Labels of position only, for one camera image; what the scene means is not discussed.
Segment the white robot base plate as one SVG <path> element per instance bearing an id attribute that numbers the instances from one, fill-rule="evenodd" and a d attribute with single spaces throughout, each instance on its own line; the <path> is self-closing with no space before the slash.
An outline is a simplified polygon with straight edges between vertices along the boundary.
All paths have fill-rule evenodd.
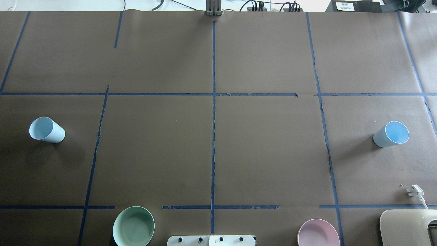
<path id="1" fill-rule="evenodd" d="M 175 235 L 167 246 L 256 246 L 252 235 Z"/>

